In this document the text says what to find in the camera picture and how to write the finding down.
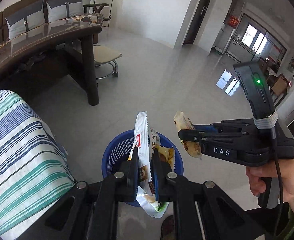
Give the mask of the person's right hand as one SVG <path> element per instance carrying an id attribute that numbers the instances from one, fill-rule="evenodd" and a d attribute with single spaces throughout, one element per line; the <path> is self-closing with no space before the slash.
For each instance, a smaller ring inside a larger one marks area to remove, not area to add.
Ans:
<path id="1" fill-rule="evenodd" d="M 279 161 L 284 201 L 287 202 L 294 213 L 294 159 Z M 262 178 L 276 178 L 276 166 L 274 163 L 267 163 L 260 167 L 247 167 L 246 175 L 249 179 L 250 190 L 254 196 L 265 192 L 266 184 Z"/>

